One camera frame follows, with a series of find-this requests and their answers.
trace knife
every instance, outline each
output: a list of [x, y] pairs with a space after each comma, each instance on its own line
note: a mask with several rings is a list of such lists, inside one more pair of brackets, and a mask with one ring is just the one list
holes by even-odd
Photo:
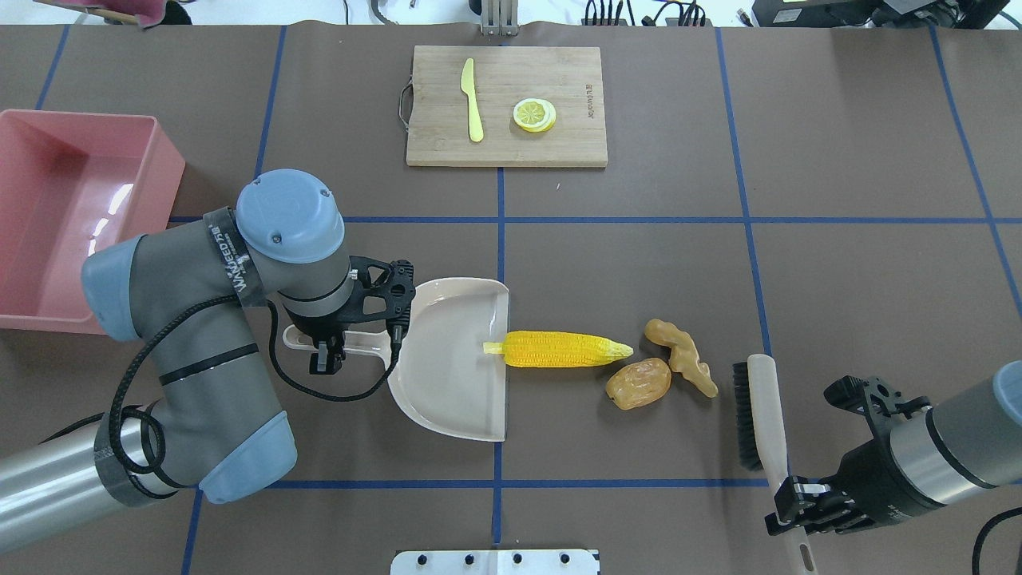
[[472, 58], [465, 60], [461, 68], [461, 91], [468, 96], [468, 137], [473, 142], [482, 141], [482, 119], [475, 101], [475, 60]]

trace cutting board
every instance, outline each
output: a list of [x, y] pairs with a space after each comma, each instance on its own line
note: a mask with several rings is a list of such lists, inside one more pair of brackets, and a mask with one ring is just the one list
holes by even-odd
[[[484, 137], [468, 139], [461, 69], [475, 59]], [[599, 48], [416, 46], [409, 165], [601, 167], [607, 164]], [[524, 98], [550, 100], [557, 123], [530, 134], [511, 117]]]

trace lemon slice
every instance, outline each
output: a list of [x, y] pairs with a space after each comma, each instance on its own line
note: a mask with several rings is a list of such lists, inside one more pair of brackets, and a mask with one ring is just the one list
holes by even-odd
[[546, 132], [554, 127], [557, 110], [554, 104], [540, 98], [525, 98], [514, 106], [514, 123], [526, 132]]

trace cutting board handle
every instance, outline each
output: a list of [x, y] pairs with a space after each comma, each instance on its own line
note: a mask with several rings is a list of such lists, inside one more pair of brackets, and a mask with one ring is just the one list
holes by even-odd
[[[408, 97], [408, 115], [405, 115], [405, 98]], [[401, 89], [398, 96], [398, 118], [405, 125], [405, 133], [408, 133], [408, 123], [412, 121], [412, 105], [415, 102], [415, 88], [412, 87], [412, 77], [408, 77], [408, 84]]]

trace pink bin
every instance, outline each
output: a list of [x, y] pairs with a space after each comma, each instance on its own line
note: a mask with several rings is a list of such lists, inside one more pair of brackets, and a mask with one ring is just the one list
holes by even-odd
[[155, 117], [0, 112], [0, 328], [102, 334], [82, 263], [167, 229], [184, 169]]

